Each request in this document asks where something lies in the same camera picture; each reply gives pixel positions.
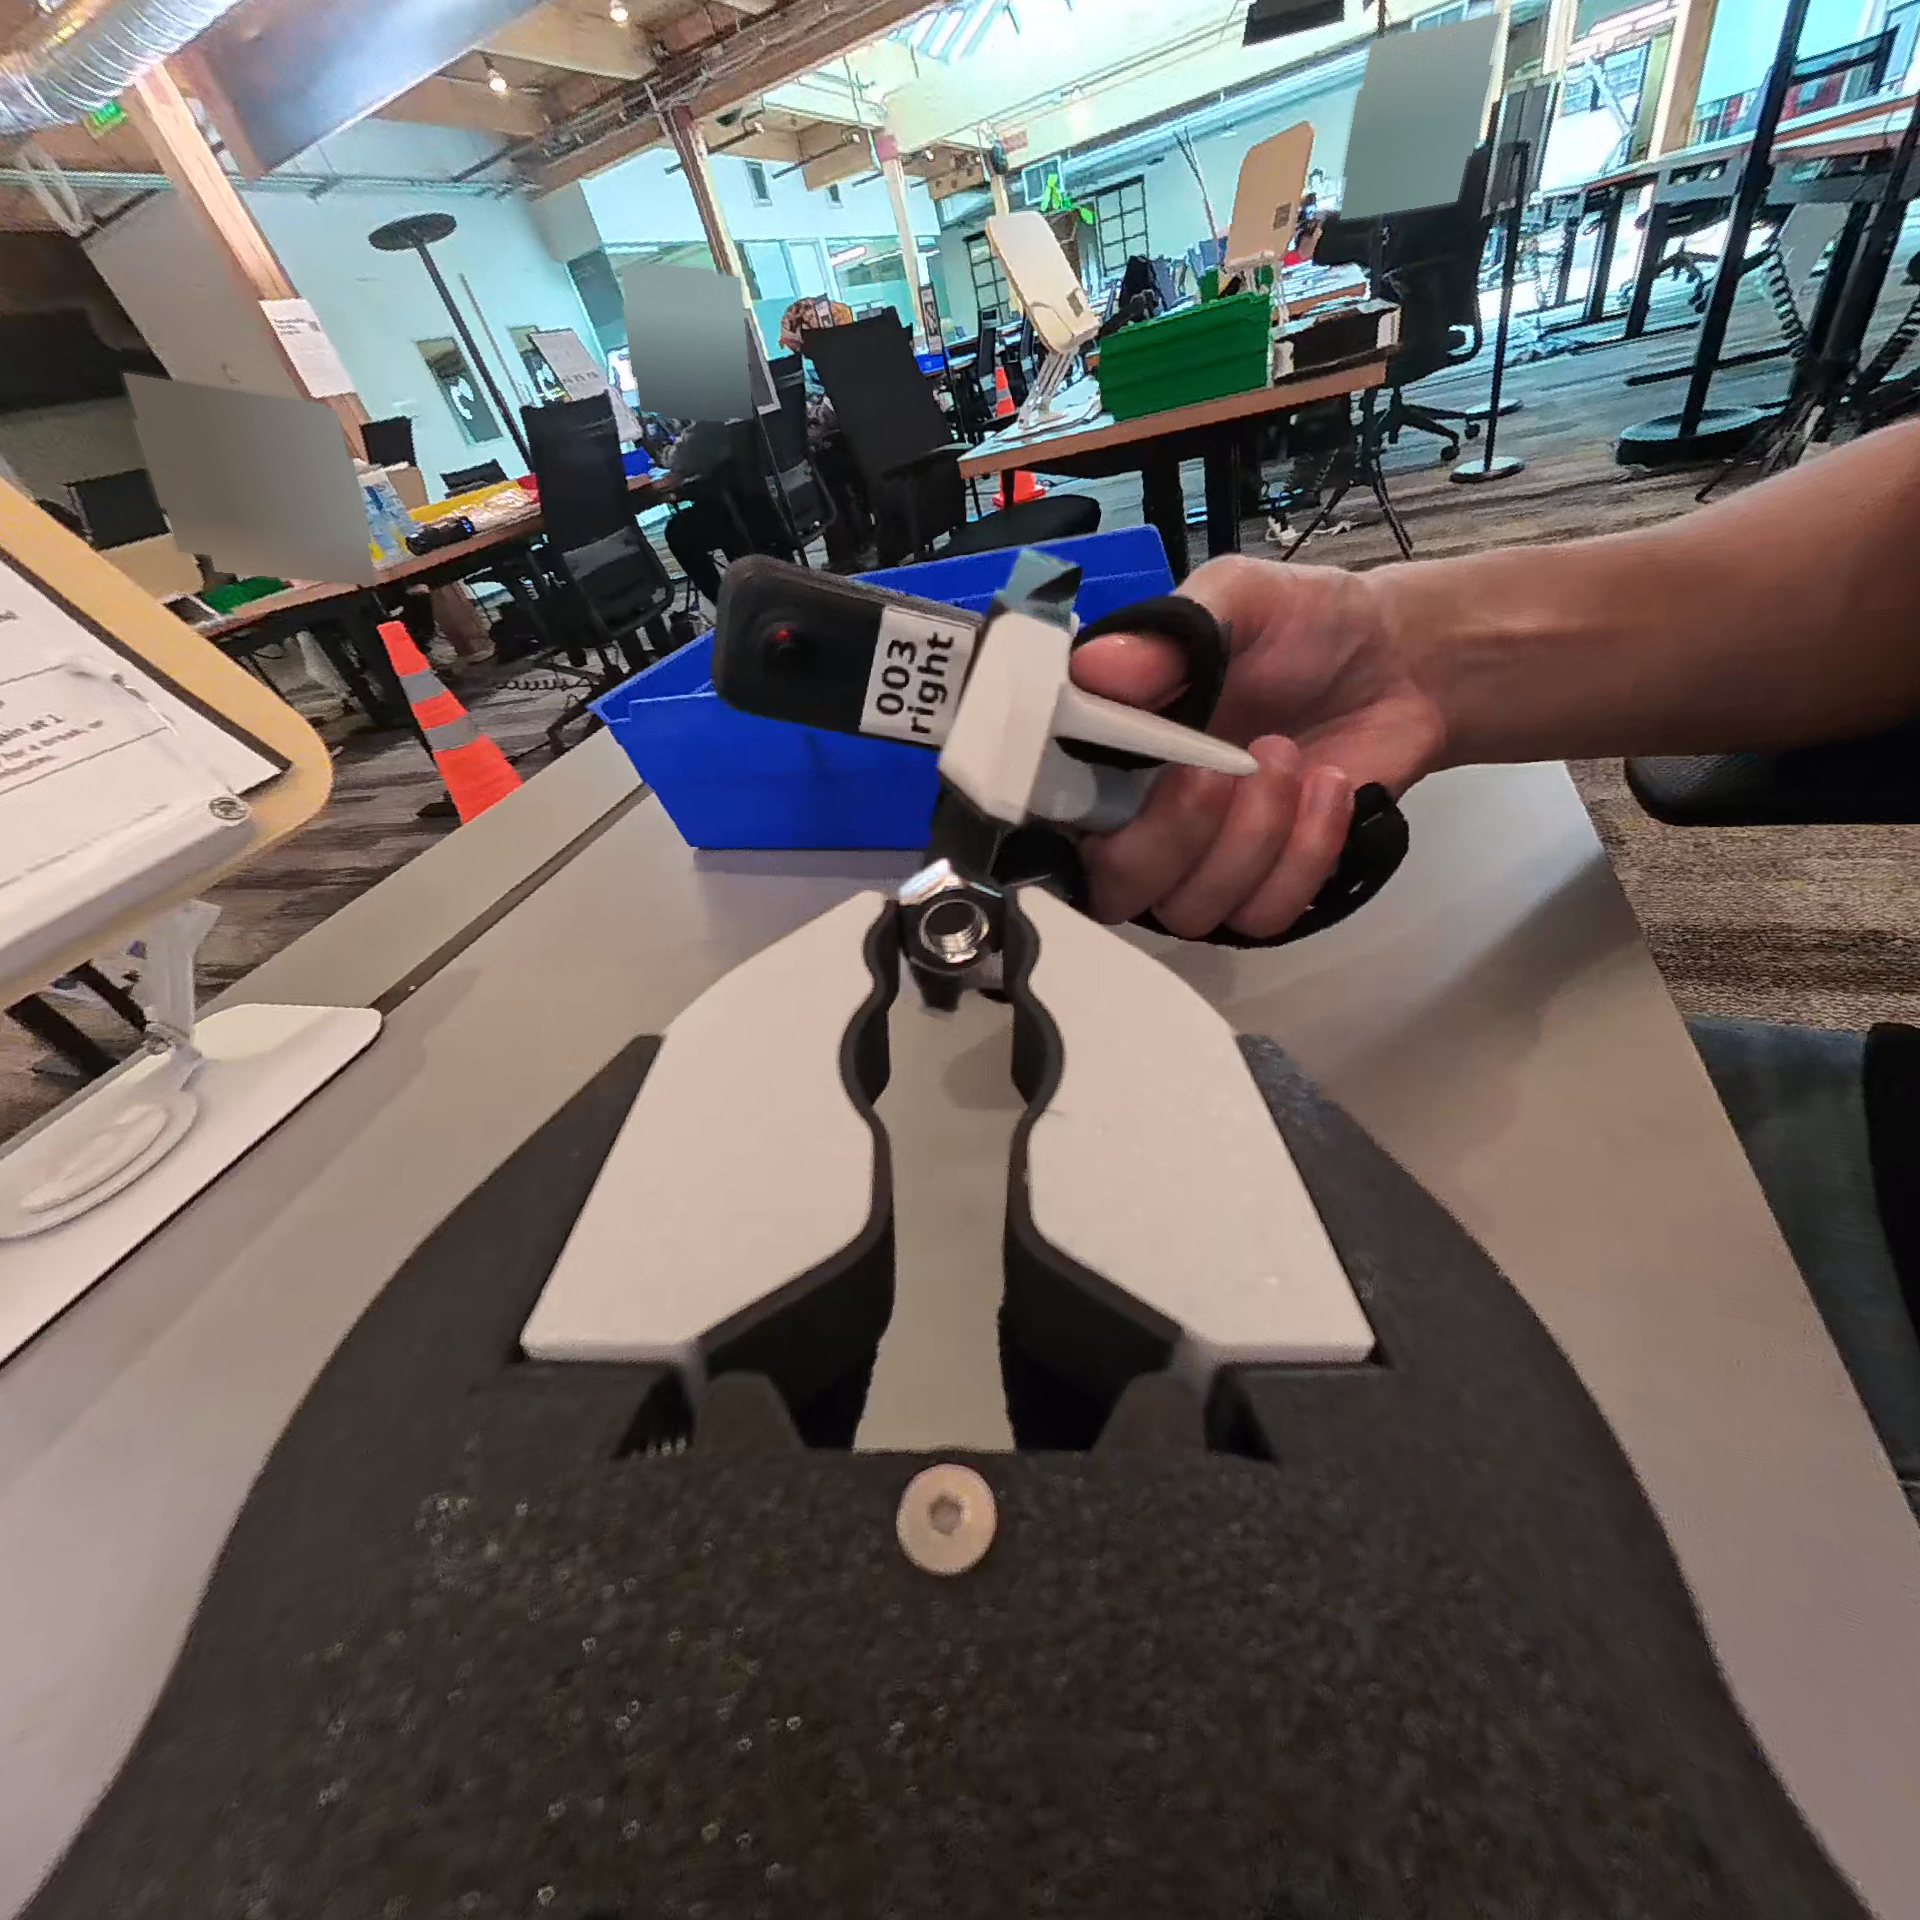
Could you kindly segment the black office chair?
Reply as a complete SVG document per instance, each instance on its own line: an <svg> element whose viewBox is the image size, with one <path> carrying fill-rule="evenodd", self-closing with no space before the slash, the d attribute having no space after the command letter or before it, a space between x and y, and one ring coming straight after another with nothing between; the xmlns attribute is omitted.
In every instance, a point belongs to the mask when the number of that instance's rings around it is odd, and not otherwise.
<svg viewBox="0 0 1920 1920"><path fill-rule="evenodd" d="M803 331L834 421L866 488L882 569L1090 537L1089 496L1038 496L969 520L968 445L954 436L896 319Z"/></svg>
<svg viewBox="0 0 1920 1920"><path fill-rule="evenodd" d="M592 698L674 650L677 588L643 533L609 396L518 412L553 581L549 632Z"/></svg>

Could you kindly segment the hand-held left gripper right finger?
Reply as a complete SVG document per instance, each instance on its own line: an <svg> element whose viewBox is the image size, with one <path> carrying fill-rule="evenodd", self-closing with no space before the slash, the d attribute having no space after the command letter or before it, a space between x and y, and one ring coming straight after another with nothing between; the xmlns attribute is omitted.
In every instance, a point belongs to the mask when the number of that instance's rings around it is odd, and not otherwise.
<svg viewBox="0 0 1920 1920"><path fill-rule="evenodd" d="M1246 1376L1366 1376L1378 1336L1233 1021L1040 888L1006 907L1016 1128L998 1368L1020 1452L1141 1381L1233 1435Z"/></svg>

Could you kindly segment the person's right forearm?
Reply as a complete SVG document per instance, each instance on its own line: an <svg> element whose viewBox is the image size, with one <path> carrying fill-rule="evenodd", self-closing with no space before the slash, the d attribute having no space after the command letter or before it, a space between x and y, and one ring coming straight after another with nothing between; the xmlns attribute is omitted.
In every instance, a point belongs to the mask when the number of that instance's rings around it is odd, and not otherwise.
<svg viewBox="0 0 1920 1920"><path fill-rule="evenodd" d="M1917 709L1917 427L1653 528L1393 568L1406 791L1462 763L1779 752Z"/></svg>

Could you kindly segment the wooden-topped table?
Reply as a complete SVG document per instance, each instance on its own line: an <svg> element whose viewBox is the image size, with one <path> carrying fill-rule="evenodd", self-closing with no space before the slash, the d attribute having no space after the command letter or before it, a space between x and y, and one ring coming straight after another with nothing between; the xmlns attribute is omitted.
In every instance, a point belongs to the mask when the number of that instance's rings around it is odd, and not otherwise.
<svg viewBox="0 0 1920 1920"><path fill-rule="evenodd" d="M290 618L294 626L321 618L321 613L349 604L364 592L398 592L410 585L445 585L472 578L497 563L497 556L530 548L544 537L544 504L540 496L524 499L512 515L493 517L462 541L444 541L422 556L374 568L371 588L348 584L308 584L258 596L228 616L220 616L198 634L217 645L237 645L237 635L262 632L277 619Z"/></svg>

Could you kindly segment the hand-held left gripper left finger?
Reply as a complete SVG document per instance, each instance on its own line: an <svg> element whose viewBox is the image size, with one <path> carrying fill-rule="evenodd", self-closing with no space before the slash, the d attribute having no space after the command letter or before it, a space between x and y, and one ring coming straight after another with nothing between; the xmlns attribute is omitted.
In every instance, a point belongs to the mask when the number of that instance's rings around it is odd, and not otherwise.
<svg viewBox="0 0 1920 1920"><path fill-rule="evenodd" d="M691 1405L762 1376L852 1450L896 1306L899 912L854 895L668 1024L518 1333L540 1363L665 1369Z"/></svg>

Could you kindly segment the wooden board stand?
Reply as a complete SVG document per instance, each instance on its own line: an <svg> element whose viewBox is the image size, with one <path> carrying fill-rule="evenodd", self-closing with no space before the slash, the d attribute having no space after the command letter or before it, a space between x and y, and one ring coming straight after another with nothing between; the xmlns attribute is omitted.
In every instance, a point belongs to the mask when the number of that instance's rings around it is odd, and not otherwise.
<svg viewBox="0 0 1920 1920"><path fill-rule="evenodd" d="M1221 257L1228 277L1283 267L1304 220L1314 125L1297 122L1259 139L1240 163L1233 221Z"/></svg>
<svg viewBox="0 0 1920 1920"><path fill-rule="evenodd" d="M987 220L985 233L1044 349L1040 372L1028 383L1016 416L1022 431L1033 431L1058 412L1057 402L1070 376L1098 338L1098 314L1044 213L998 211Z"/></svg>

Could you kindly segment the person's denim leg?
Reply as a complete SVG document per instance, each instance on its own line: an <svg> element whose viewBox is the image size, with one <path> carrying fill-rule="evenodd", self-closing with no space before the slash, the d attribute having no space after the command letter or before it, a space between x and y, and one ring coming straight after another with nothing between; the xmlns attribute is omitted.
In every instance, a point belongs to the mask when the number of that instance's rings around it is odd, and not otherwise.
<svg viewBox="0 0 1920 1920"><path fill-rule="evenodd" d="M1723 1017L1686 1029L1917 1506L1917 1032Z"/></svg>

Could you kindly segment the person's right hand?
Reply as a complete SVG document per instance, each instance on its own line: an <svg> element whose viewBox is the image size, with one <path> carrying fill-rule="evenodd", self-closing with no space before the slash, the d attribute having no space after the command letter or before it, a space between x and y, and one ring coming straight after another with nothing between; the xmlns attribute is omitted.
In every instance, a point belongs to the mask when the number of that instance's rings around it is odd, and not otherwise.
<svg viewBox="0 0 1920 1920"><path fill-rule="evenodd" d="M1154 920L1168 936L1280 937L1329 885L1356 795L1394 799L1433 765L1445 732L1386 621L1386 578L1222 557L1182 595L1229 645L1209 729L1252 775L1170 765L1131 823L1086 836L1090 915Z"/></svg>

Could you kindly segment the silver hex nut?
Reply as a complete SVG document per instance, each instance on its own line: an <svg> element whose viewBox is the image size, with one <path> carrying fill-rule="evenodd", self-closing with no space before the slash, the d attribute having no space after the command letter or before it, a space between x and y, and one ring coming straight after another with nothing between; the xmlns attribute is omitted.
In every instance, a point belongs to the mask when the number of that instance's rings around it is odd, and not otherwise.
<svg viewBox="0 0 1920 1920"><path fill-rule="evenodd" d="M925 869L896 903L904 960L916 975L961 978L1001 951L1004 899L982 880Z"/></svg>

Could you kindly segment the silver ventilation duct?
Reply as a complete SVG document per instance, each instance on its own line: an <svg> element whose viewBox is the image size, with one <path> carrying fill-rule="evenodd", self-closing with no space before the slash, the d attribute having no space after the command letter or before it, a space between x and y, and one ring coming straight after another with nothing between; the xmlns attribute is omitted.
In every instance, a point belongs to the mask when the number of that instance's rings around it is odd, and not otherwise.
<svg viewBox="0 0 1920 1920"><path fill-rule="evenodd" d="M5 4L3 136L66 128L115 103L235 2Z"/></svg>

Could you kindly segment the printed instruction sheet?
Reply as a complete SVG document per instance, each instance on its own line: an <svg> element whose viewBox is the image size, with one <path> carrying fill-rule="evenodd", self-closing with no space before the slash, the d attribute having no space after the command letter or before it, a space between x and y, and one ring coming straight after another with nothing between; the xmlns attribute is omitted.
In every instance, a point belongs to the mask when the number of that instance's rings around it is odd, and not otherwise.
<svg viewBox="0 0 1920 1920"><path fill-rule="evenodd" d="M285 759L3 564L3 937L28 970L237 851Z"/></svg>

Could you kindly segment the black floor lamp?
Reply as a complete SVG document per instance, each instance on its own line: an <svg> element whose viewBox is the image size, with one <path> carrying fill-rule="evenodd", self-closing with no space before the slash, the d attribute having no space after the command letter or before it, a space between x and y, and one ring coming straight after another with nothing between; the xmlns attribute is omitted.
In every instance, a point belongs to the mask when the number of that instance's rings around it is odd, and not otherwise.
<svg viewBox="0 0 1920 1920"><path fill-rule="evenodd" d="M428 211L428 213L398 217L398 220L394 220L384 226L373 228L373 233L369 235L369 242L371 242L373 250L378 250L382 255L417 255L418 257L418 261L422 265L422 272L433 281L434 293L438 295L438 300L441 300L441 305L449 314L449 321L454 329L454 336L459 338L464 353L468 354L472 369L478 372L483 387L486 388L486 396L492 397L500 424L507 427L507 434L509 434L512 443L516 445L521 459L526 461L529 468L532 468L532 451L529 448L529 442L521 433L521 421L518 421L516 404L498 387L498 383L493 378L493 371L490 369L490 362L486 362L480 343L476 340L474 329L468 327L464 312L459 308L457 300L453 297L453 293L449 288L449 281L441 274L441 265L434 257L434 245L451 239L454 233L454 228L457 228L457 221L454 221L453 215L441 213L441 211Z"/></svg>

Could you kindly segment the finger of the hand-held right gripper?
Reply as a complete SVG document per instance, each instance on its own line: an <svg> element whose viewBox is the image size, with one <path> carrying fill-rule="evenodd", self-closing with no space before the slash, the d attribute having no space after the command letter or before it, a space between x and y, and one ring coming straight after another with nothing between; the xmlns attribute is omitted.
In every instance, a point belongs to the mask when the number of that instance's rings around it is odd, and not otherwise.
<svg viewBox="0 0 1920 1920"><path fill-rule="evenodd" d="M1072 613L916 613L916 745L938 752L942 784L916 876L948 869L1004 896L1001 835L1022 823L1051 759L1149 765L1147 799L1170 770L1257 775L1229 741L1078 689L1078 639Z"/></svg>
<svg viewBox="0 0 1920 1920"><path fill-rule="evenodd" d="M1038 885L1072 909L1090 909L1083 843L1129 826L1152 783L1149 765L1050 759L1022 823L1001 835L1001 885Z"/></svg>

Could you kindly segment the blue plastic bin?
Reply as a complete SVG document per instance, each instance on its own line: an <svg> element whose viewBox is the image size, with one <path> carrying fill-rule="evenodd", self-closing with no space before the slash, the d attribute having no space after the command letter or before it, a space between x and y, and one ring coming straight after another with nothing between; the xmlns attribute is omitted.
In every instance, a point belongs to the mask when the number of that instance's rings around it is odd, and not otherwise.
<svg viewBox="0 0 1920 1920"><path fill-rule="evenodd" d="M1075 613L1086 621L1174 585L1162 536L1147 524L1042 546L1083 572ZM1012 548L992 548L854 578L980 618L1012 564ZM616 687L592 711L691 849L925 847L938 800L933 754L733 711L713 691L710 634Z"/></svg>

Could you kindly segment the orange traffic cone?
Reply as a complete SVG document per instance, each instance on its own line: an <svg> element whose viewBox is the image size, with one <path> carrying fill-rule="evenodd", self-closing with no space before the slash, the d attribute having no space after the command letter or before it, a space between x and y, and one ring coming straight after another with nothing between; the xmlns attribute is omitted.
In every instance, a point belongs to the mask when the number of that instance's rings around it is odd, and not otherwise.
<svg viewBox="0 0 1920 1920"><path fill-rule="evenodd" d="M1022 376L1016 384L1016 371L1008 364L997 364L995 371L995 434L998 448L1030 442L1050 424L1050 404L1035 397L1033 383ZM1006 513L1012 505L1044 496L1042 482L1035 473L1004 472L997 482L992 505Z"/></svg>
<svg viewBox="0 0 1920 1920"><path fill-rule="evenodd" d="M438 812L468 826L521 791L521 775L509 757L474 723L406 626L392 618L374 632L410 717L444 783L445 802Z"/></svg>

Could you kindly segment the wooden display board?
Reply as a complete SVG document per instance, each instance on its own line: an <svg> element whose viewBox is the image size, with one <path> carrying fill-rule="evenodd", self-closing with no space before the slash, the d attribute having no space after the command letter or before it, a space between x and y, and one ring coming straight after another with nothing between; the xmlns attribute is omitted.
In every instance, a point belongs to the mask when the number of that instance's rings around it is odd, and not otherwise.
<svg viewBox="0 0 1920 1920"><path fill-rule="evenodd" d="M33 965L18 972L5 972L3 937L5 1002L18 1002L75 965L147 932L161 917L206 896L210 888L312 823L330 799L332 759L318 732L289 701L228 661L217 645L182 624L14 485L3 485L3 564L5 560L30 572L187 701L251 735L285 759L283 772L249 799L251 826L243 831L244 843L220 856L201 876L178 879L155 896L128 903L109 920L84 927L75 939L36 951Z"/></svg>

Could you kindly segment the green plastic bin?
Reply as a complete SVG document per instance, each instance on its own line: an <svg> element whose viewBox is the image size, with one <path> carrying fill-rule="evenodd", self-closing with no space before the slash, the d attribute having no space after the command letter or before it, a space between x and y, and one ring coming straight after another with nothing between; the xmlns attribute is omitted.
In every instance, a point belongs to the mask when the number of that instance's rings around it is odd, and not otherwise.
<svg viewBox="0 0 1920 1920"><path fill-rule="evenodd" d="M1252 291L1118 327L1096 362L1102 412L1134 421L1266 388L1273 325L1270 295Z"/></svg>

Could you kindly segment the white board stand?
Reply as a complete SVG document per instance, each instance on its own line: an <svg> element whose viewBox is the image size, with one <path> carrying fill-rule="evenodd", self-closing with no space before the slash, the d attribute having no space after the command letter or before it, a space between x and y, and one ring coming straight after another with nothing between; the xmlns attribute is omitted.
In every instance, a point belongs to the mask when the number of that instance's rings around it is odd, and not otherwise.
<svg viewBox="0 0 1920 1920"><path fill-rule="evenodd" d="M140 1053L3 1152L3 1361L227 1175L378 1039L371 1008L237 1003L196 1013L220 912L180 903L147 930Z"/></svg>

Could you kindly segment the black wall poster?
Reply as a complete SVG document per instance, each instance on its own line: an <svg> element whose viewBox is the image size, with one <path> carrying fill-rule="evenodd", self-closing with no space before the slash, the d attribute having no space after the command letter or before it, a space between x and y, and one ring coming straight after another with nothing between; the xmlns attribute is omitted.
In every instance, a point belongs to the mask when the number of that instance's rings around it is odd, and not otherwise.
<svg viewBox="0 0 1920 1920"><path fill-rule="evenodd" d="M486 384L474 371L466 347L454 338L425 338L417 343L417 349L464 443L484 445L500 442L502 433L497 407Z"/></svg>

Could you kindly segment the wooden-edged table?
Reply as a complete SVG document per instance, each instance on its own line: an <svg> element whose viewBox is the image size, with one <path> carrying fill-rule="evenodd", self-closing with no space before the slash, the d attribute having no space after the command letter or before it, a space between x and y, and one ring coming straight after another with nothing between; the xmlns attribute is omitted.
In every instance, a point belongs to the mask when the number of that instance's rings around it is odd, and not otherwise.
<svg viewBox="0 0 1920 1920"><path fill-rule="evenodd" d="M1242 452L1252 443L1254 433L1326 400L1373 392L1386 380L1386 362L1388 349L1378 349L1348 365L1313 369L1257 392L1126 421L1054 416L1028 434L1001 431L980 442L961 457L958 472L980 482L1027 472L1065 477L1139 473L1144 521L1160 533L1170 575L1179 584L1194 569L1184 464L1205 466L1208 546L1203 557L1237 553L1242 548Z"/></svg>

